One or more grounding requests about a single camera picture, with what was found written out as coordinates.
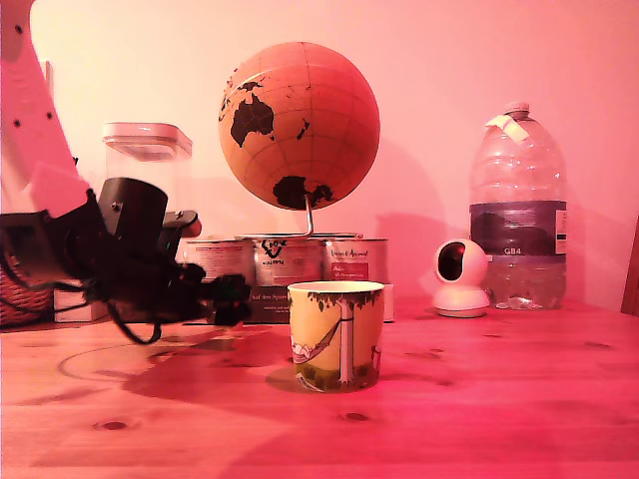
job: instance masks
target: ceramic mug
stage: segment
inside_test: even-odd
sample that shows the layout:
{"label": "ceramic mug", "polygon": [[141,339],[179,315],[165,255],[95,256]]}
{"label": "ceramic mug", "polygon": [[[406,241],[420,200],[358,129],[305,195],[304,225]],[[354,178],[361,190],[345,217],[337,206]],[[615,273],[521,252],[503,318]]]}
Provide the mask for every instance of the ceramic mug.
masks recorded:
{"label": "ceramic mug", "polygon": [[346,392],[379,378],[383,284],[313,281],[289,286],[296,379],[306,389]]}

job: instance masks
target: large plastic bottle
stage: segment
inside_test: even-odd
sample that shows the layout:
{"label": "large plastic bottle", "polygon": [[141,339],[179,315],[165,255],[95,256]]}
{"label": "large plastic bottle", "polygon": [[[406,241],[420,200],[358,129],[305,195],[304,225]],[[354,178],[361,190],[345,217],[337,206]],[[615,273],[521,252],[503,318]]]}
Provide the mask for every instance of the large plastic bottle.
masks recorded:
{"label": "large plastic bottle", "polygon": [[488,254],[499,308],[559,307],[566,290],[565,166],[552,137],[508,105],[486,124],[471,173],[470,237]]}

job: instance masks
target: security camera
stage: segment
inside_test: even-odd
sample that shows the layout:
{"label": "security camera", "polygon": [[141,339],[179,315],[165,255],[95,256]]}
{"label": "security camera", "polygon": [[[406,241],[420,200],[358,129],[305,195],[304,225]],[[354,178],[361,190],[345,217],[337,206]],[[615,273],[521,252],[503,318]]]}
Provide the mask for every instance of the security camera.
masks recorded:
{"label": "security camera", "polygon": [[435,276],[441,286],[432,299],[443,316],[477,317],[486,313],[488,296],[479,287],[486,276],[488,258],[470,239],[451,239],[435,253]]}

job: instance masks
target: metal rod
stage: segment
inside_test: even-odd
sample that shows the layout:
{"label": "metal rod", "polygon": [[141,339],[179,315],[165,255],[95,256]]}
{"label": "metal rod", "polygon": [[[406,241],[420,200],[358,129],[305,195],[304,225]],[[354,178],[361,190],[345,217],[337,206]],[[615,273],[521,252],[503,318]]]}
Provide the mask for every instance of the metal rod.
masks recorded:
{"label": "metal rod", "polygon": [[330,233],[322,233],[315,234],[315,226],[313,223],[313,209],[311,208],[311,195],[304,196],[305,204],[307,207],[307,232],[306,233],[268,233],[268,234],[254,234],[254,235],[241,235],[236,237],[237,240],[264,240],[269,238],[282,238],[282,239],[302,239],[306,240],[308,238],[363,238],[363,235],[359,233],[339,233],[339,234],[330,234]]}

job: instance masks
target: globe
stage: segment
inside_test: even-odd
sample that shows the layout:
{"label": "globe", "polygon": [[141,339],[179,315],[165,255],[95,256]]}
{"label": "globe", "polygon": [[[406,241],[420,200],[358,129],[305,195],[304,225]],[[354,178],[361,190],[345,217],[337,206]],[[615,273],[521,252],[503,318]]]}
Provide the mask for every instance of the globe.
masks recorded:
{"label": "globe", "polygon": [[343,55],[285,43],[237,68],[224,92],[220,140],[227,163],[251,193],[276,207],[314,209],[352,192],[379,145],[370,85]]}

